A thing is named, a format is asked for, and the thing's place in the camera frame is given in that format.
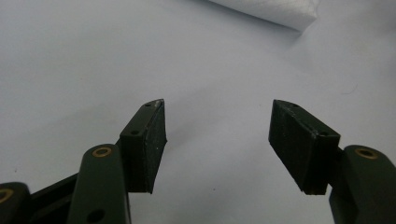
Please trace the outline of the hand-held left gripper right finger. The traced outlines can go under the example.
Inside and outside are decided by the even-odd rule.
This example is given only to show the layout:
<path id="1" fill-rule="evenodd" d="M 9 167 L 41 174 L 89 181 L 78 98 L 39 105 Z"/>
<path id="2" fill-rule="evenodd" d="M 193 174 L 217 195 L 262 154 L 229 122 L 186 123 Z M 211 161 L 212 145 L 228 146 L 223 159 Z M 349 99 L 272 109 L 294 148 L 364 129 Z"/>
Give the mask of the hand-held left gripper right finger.
<path id="1" fill-rule="evenodd" d="M 340 138 L 299 105 L 273 101 L 268 140 L 299 189 L 331 188 L 335 224 L 396 224 L 396 166 L 370 147 L 340 148 Z"/>

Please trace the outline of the white woven cloth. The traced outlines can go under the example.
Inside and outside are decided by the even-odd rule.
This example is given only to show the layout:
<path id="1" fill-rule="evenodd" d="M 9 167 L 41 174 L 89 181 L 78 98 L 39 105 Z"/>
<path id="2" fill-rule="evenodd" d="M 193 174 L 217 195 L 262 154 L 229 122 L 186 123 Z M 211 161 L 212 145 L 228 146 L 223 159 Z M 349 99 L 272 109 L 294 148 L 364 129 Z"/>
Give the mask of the white woven cloth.
<path id="1" fill-rule="evenodd" d="M 303 32 L 317 19 L 319 0 L 209 0 L 221 6 Z"/>

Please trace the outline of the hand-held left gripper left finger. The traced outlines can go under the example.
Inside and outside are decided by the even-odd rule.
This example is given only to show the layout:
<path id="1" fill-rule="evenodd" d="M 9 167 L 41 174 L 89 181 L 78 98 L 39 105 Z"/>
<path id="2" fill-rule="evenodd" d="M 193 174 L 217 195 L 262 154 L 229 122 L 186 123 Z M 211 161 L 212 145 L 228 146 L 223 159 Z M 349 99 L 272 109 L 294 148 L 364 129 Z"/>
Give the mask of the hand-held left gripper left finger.
<path id="1" fill-rule="evenodd" d="M 83 155 L 67 224 L 132 224 L 129 194 L 153 191 L 166 142 L 164 100 L 143 104 L 116 144 Z"/>

